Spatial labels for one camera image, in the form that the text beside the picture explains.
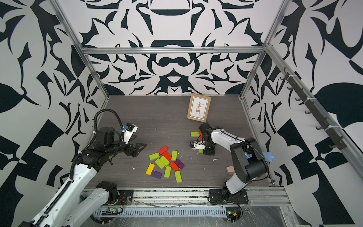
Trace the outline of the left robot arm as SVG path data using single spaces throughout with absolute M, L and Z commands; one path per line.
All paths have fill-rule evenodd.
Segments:
M 98 129 L 97 118 L 103 112 L 115 115 L 121 131 L 112 127 Z M 119 115 L 111 109 L 103 109 L 94 116 L 93 137 L 89 144 L 72 161 L 70 175 L 51 201 L 29 222 L 21 227 L 80 227 L 102 205 L 114 205 L 120 201 L 118 186 L 102 181 L 96 189 L 78 205 L 82 192 L 96 176 L 103 165 L 111 163 L 119 153 L 137 157 L 147 146 L 144 143 L 131 144 L 136 138 L 138 127 L 123 125 Z

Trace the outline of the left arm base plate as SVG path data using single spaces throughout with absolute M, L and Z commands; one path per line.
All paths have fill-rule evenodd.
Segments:
M 133 190 L 118 190 L 118 197 L 115 205 L 130 205 L 133 201 Z

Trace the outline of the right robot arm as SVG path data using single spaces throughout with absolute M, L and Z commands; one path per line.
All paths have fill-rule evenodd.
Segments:
M 202 149 L 204 155 L 213 156 L 219 145 L 231 153 L 234 174 L 225 182 L 227 195 L 234 195 L 250 182 L 269 174 L 269 161 L 254 138 L 237 137 L 208 123 L 201 124 L 199 131 L 198 140 L 190 143 L 192 148 Z

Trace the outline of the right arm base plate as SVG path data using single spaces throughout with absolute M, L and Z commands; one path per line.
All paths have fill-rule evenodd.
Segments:
M 231 194 L 226 188 L 222 189 L 210 189 L 208 202 L 212 205 L 221 205 L 221 204 L 248 204 L 249 198 L 245 189 L 241 191 Z

